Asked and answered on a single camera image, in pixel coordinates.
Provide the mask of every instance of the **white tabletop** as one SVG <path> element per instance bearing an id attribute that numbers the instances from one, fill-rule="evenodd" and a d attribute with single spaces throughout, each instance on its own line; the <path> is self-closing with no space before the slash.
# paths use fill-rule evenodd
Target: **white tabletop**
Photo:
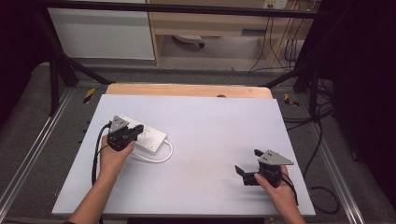
<path id="1" fill-rule="evenodd" d="M 164 163 L 131 156 L 114 187 L 105 214 L 128 217 L 265 217 L 276 215 L 260 186 L 244 186 L 235 172 L 259 166 L 253 149 L 272 149 L 294 161 L 288 166 L 303 216 L 315 210 L 298 167 L 276 100 L 185 96 L 103 95 L 64 187 L 52 210 L 69 215 L 91 188 L 95 142 L 115 115 L 168 134 L 173 157 Z M 153 159 L 164 158 L 162 145 Z"/>

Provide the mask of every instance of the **person's left hand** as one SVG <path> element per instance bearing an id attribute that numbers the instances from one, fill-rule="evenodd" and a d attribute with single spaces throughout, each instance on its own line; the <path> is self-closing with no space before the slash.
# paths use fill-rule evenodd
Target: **person's left hand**
<path id="1" fill-rule="evenodd" d="M 99 177 L 114 177 L 119 175 L 125 160 L 134 150 L 134 141 L 125 149 L 116 151 L 107 143 L 107 135 L 102 137 L 103 150 L 100 152 L 100 173 Z"/>

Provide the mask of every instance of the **power strip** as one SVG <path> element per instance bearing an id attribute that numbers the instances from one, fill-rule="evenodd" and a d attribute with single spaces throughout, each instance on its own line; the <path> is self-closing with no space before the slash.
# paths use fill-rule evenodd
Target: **power strip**
<path id="1" fill-rule="evenodd" d="M 133 128 L 136 125 L 143 124 L 142 122 L 131 119 L 125 115 L 120 115 L 120 118 L 128 122 L 128 128 Z M 146 124 L 143 125 L 144 130 L 137 136 L 136 144 L 145 149 L 147 152 L 155 155 L 158 152 L 158 148 L 165 140 L 166 133 L 154 129 Z"/>

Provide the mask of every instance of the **black horizontal bar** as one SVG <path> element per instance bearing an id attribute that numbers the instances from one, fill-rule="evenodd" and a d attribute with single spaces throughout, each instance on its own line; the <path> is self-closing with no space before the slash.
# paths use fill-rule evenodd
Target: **black horizontal bar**
<path id="1" fill-rule="evenodd" d="M 138 4 L 138 3 L 113 3 L 113 2 L 87 2 L 65 0 L 35 0 L 36 4 L 52 8 L 73 8 L 110 11 L 143 11 L 143 12 L 170 12 L 170 13 L 195 13 L 213 15 L 235 15 L 254 17 L 281 17 L 301 19 L 329 19 L 334 16 L 330 12 L 277 10 L 247 7 L 203 7 L 163 4 Z"/>

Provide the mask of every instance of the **white wall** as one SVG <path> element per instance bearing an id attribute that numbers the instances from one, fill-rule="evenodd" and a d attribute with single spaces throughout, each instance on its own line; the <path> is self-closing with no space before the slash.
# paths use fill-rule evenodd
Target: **white wall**
<path id="1" fill-rule="evenodd" d="M 145 0 L 95 2 L 145 3 Z M 64 52 L 73 58 L 154 60 L 147 12 L 49 8 Z"/>

